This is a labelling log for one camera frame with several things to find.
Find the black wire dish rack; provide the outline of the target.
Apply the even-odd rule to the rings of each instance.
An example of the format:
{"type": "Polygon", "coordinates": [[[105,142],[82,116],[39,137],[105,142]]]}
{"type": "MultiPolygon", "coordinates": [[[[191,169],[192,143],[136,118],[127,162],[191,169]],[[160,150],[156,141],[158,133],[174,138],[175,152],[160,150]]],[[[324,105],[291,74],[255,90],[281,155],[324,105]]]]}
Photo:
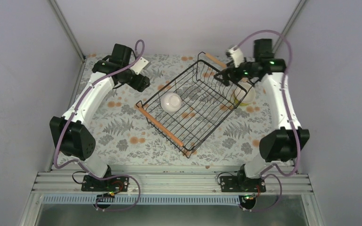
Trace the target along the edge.
{"type": "Polygon", "coordinates": [[[138,101],[137,109],[163,138],[189,158],[239,106],[234,105],[237,84],[221,84],[214,75],[222,70],[214,56],[200,52],[197,61],[159,89],[146,101],[138,101]],[[174,92],[182,99],[182,107],[166,113],[160,98],[174,92]]]}

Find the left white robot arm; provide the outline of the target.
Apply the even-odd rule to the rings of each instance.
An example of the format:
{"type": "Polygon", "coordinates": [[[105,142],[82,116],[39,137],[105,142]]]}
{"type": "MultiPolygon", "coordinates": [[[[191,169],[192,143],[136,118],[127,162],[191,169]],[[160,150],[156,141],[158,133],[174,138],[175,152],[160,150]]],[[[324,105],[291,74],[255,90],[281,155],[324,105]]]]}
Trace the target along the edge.
{"type": "Polygon", "coordinates": [[[111,55],[97,61],[89,81],[79,97],[60,117],[49,122],[55,153],[53,165],[61,169],[70,163],[78,164],[94,178],[94,185],[101,191],[112,185],[109,166],[94,152],[96,140],[88,126],[105,96],[112,90],[128,85],[138,92],[150,86],[142,70],[149,64],[143,58],[145,48],[115,44],[111,55]]]}

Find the white ceramic bowl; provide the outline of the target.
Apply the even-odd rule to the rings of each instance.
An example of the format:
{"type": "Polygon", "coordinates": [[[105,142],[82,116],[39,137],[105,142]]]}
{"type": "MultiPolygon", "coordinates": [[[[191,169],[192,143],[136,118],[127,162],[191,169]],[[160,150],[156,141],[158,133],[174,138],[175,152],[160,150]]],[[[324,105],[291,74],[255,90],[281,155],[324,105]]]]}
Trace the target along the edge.
{"type": "Polygon", "coordinates": [[[181,109],[182,99],[174,92],[166,92],[160,98],[160,105],[166,113],[175,113],[181,109]]]}

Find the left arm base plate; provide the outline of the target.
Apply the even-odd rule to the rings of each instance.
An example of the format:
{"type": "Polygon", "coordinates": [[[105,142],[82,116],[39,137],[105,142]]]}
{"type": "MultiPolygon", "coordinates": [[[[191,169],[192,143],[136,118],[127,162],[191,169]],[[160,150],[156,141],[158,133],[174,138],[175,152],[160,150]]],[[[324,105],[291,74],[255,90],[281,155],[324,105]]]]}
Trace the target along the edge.
{"type": "Polygon", "coordinates": [[[83,192],[127,192],[129,177],[115,177],[109,180],[97,180],[84,176],[81,191],[83,192]]]}

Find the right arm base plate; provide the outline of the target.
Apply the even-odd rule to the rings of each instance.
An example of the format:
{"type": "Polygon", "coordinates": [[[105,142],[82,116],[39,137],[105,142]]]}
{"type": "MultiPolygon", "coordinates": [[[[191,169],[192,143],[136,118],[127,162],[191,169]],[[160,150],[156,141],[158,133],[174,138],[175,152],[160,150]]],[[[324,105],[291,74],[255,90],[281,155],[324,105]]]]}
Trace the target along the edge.
{"type": "Polygon", "coordinates": [[[261,178],[239,178],[237,176],[220,176],[223,193],[265,193],[265,182],[261,178]]]}

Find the beige ceramic bowl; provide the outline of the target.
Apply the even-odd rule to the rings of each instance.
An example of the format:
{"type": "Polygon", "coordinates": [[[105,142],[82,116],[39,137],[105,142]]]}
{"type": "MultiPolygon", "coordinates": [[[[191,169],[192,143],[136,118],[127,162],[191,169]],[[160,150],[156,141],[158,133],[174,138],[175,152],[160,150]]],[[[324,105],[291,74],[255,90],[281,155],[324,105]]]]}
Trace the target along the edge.
{"type": "Polygon", "coordinates": [[[250,83],[240,82],[233,91],[233,97],[251,104],[255,101],[256,92],[250,83]]]}

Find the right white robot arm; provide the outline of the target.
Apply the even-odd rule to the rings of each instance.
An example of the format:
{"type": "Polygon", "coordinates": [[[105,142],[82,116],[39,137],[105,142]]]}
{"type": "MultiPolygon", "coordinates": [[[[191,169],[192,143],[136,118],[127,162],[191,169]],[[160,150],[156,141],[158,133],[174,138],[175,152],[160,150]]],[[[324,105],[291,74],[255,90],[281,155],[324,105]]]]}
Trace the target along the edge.
{"type": "Polygon", "coordinates": [[[302,128],[294,112],[288,88],[288,66],[284,59],[275,58],[271,39],[254,41],[254,61],[247,61],[238,45],[231,47],[226,55],[231,61],[215,79],[225,86],[238,84],[243,78],[256,79],[266,91],[271,111],[273,131],[260,140],[259,154],[243,164],[235,176],[238,189],[247,192],[260,186],[263,176],[272,168],[286,177],[295,174],[298,166],[286,173],[277,163],[299,161],[310,132],[302,128]]]}

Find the yellow-green bowl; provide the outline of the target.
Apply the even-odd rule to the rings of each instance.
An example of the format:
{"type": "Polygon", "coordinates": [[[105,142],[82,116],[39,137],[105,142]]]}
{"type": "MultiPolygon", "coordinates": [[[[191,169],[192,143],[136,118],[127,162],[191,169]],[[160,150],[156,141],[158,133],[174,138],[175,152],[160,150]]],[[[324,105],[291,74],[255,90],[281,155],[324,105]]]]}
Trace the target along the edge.
{"type": "Polygon", "coordinates": [[[243,101],[238,100],[237,98],[234,98],[234,105],[235,106],[248,106],[250,103],[245,103],[243,101]]]}

